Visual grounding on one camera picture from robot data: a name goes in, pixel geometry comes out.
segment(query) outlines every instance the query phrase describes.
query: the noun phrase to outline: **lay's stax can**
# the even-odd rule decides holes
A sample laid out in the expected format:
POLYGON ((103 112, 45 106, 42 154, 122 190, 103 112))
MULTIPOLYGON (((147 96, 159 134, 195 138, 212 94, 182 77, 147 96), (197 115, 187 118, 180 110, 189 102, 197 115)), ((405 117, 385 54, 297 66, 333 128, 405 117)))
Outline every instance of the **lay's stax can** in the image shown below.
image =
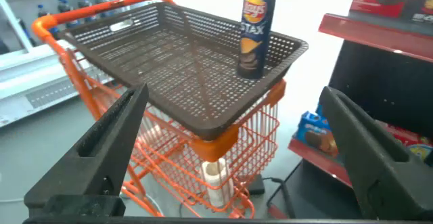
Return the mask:
POLYGON ((275 0, 244 0, 237 73, 246 79, 263 76, 275 0))

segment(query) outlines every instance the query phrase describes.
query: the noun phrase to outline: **brown plastic basket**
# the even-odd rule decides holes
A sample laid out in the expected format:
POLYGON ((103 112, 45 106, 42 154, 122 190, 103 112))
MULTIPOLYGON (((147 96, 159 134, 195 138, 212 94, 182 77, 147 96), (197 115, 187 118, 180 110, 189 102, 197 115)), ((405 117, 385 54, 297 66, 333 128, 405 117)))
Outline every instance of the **brown plastic basket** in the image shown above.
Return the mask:
POLYGON ((170 3, 132 9, 60 36, 123 85, 146 82, 153 105, 205 140, 226 131, 308 47, 272 32, 264 77, 243 79, 236 75, 239 22, 170 3))

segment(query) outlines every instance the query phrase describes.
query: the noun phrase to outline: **lay's logo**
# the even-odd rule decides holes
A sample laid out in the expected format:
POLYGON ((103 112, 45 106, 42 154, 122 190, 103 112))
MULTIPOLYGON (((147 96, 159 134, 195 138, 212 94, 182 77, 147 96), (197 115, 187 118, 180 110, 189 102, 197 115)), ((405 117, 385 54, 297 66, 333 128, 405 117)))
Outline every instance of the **lay's logo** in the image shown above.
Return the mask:
POLYGON ((250 23, 260 22, 266 15, 266 2, 263 0, 245 0, 244 1, 244 18, 250 23))

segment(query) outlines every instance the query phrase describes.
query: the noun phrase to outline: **orange cart handle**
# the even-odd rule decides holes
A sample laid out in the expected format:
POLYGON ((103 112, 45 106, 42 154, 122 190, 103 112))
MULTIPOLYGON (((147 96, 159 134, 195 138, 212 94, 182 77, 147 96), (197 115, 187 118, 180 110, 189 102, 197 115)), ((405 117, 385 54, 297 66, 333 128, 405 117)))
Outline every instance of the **orange cart handle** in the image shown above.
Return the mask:
MULTIPOLYGON (((124 7, 128 5, 132 5, 135 3, 139 3, 142 1, 149 0, 113 0, 105 3, 100 3, 97 5, 92 5, 90 7, 84 7, 80 9, 76 9, 70 12, 64 12, 60 14, 47 15, 36 19, 32 24, 33 32, 44 42, 47 41, 48 37, 51 36, 51 33, 48 29, 57 26, 58 24, 64 24, 66 22, 71 22, 73 20, 77 20, 80 18, 86 18, 98 13, 102 13, 105 11, 109 11, 112 9, 116 9, 119 7, 124 7)), ((173 0, 163 0, 168 3, 175 4, 173 0)))

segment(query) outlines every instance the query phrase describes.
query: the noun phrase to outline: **white floor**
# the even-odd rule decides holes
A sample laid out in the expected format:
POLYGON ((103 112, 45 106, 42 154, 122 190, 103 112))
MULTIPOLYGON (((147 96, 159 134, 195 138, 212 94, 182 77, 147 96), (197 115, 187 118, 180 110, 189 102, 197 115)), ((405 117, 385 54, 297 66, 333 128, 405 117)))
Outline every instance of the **white floor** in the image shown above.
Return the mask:
MULTIPOLYGON (((175 1, 178 5, 233 20, 240 19, 242 0, 175 1)), ((341 39, 318 33, 317 29, 324 13, 343 14, 349 5, 350 0, 277 0, 272 29, 303 39, 310 48, 285 77, 288 86, 279 104, 279 149, 263 172, 264 177, 285 178, 300 160, 287 149, 288 142, 296 130, 300 115, 315 109, 323 86, 329 82, 342 43, 341 39)), ((93 119, 85 105, 79 98, 74 98, 0 129, 0 223, 21 223, 28 216, 21 201, 3 203, 4 200, 22 198, 92 124, 93 119)), ((179 203, 172 196, 162 191, 150 177, 146 177, 144 182, 148 194, 155 197, 166 216, 179 216, 179 203)), ((265 202, 276 187, 274 183, 266 182, 265 196, 253 198, 256 218, 266 217, 265 202)), ((205 210, 200 212, 205 217, 216 216, 205 210)), ((127 200, 126 215, 147 213, 127 200)), ((183 216, 190 217, 191 213, 184 208, 183 216)))

